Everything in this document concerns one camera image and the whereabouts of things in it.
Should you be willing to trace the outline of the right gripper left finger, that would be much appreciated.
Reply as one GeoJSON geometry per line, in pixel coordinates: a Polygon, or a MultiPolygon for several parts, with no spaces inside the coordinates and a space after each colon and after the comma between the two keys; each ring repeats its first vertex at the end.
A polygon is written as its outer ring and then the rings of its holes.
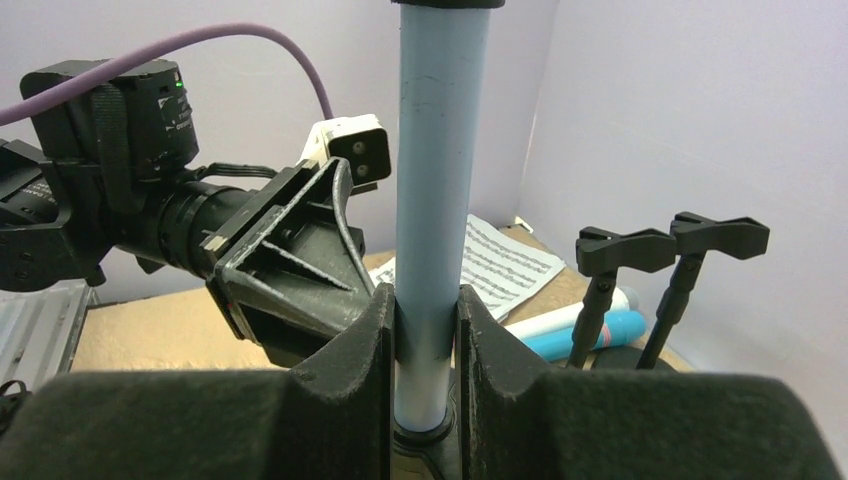
{"type": "Polygon", "coordinates": [[[5,479],[387,479],[391,286],[288,370],[85,372],[29,398],[5,479]]]}

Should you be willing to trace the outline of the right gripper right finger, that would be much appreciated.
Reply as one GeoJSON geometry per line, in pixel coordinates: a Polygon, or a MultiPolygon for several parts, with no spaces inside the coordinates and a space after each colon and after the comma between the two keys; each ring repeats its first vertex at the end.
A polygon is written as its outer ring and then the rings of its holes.
{"type": "Polygon", "coordinates": [[[836,479],[806,406],[770,378],[544,361],[469,286],[456,325],[465,479],[836,479]]]}

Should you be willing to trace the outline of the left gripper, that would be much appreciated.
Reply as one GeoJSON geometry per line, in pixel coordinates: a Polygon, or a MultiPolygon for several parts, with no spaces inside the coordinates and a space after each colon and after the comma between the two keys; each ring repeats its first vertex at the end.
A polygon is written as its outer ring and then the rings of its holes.
{"type": "Polygon", "coordinates": [[[293,367],[347,329],[371,298],[364,238],[349,226],[350,163],[287,168],[201,245],[206,286],[240,340],[293,367]]]}

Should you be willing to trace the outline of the sheet music page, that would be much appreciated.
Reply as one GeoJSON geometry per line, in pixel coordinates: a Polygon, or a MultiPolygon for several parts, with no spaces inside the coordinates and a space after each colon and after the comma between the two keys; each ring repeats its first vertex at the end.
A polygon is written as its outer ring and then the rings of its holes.
{"type": "Polygon", "coordinates": [[[467,217],[460,283],[474,288],[497,321],[564,267],[560,257],[514,240],[475,215],[467,217]]]}

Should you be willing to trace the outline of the white toy microphone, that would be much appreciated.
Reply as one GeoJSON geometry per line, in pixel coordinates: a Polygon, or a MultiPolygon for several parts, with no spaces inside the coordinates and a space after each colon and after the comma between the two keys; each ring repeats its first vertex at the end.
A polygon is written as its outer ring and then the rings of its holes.
{"type": "MultiPolygon", "coordinates": [[[[639,303],[639,295],[633,288],[627,286],[617,287],[613,293],[612,303],[608,311],[624,312],[637,310],[639,303]]],[[[583,307],[582,302],[577,302],[507,325],[506,329],[522,340],[564,330],[575,326],[578,315],[583,307]]]]}

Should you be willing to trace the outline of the light blue music stand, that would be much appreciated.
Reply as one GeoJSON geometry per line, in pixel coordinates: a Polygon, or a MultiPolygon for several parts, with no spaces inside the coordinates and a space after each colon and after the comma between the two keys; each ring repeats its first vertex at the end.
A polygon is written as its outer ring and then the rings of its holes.
{"type": "Polygon", "coordinates": [[[450,476],[460,277],[495,1],[400,3],[395,257],[396,479],[450,476]]]}

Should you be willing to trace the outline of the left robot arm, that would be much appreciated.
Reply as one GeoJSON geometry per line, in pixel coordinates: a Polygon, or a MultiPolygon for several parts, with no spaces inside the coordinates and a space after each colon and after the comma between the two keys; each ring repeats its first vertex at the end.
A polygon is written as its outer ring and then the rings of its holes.
{"type": "Polygon", "coordinates": [[[176,63],[152,60],[32,119],[39,143],[1,145],[1,287],[105,280],[113,249],[147,273],[202,279],[234,335],[276,365],[313,355],[374,290],[346,219],[347,160],[280,171],[212,163],[176,63]]]}

